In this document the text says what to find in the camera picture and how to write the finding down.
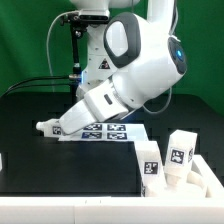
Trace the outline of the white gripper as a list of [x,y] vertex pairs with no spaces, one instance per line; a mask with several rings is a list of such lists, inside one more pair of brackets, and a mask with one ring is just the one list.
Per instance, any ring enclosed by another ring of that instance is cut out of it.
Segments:
[[113,83],[105,81],[88,91],[82,100],[72,106],[59,119],[66,135],[70,135],[95,122],[113,117],[121,118],[128,109],[117,99]]

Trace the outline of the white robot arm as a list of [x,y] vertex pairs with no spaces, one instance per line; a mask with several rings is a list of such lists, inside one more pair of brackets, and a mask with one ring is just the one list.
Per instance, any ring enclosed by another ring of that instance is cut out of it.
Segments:
[[146,18],[123,12],[111,19],[103,43],[116,71],[61,116],[63,132],[123,119],[177,83],[187,70],[177,20],[176,0],[148,0]]

